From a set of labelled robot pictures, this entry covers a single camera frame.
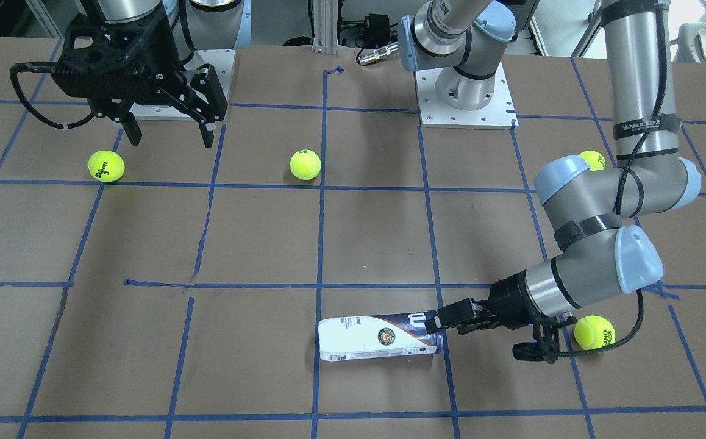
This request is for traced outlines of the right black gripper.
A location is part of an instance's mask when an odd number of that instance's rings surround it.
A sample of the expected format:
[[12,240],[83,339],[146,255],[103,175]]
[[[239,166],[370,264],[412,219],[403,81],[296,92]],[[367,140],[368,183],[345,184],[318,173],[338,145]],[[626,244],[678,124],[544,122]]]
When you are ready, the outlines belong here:
[[191,117],[205,148],[227,111],[211,64],[187,70],[181,63],[163,6],[80,7],[51,76],[65,94],[85,98],[92,116],[119,123],[133,146],[142,139],[133,105],[169,106]]

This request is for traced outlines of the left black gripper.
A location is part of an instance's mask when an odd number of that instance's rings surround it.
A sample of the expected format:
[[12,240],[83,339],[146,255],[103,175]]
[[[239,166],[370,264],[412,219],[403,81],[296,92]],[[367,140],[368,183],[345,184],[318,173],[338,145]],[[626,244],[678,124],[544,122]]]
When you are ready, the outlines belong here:
[[476,330],[506,327],[517,330],[533,323],[533,305],[526,287],[526,272],[492,284],[489,297],[484,301],[465,298],[437,310],[438,315],[425,322],[427,334],[456,328],[459,335]]

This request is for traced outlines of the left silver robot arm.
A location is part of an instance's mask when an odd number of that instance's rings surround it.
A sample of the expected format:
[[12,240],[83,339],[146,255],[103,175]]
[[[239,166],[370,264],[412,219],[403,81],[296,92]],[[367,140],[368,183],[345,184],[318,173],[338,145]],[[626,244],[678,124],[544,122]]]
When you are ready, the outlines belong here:
[[701,191],[696,166],[679,155],[668,1],[604,1],[601,24],[614,102],[613,168],[578,155],[548,163],[534,186],[560,253],[491,286],[489,297],[446,305],[426,322],[435,333],[556,322],[562,314],[629,294],[663,277],[642,228],[624,220],[679,209]]

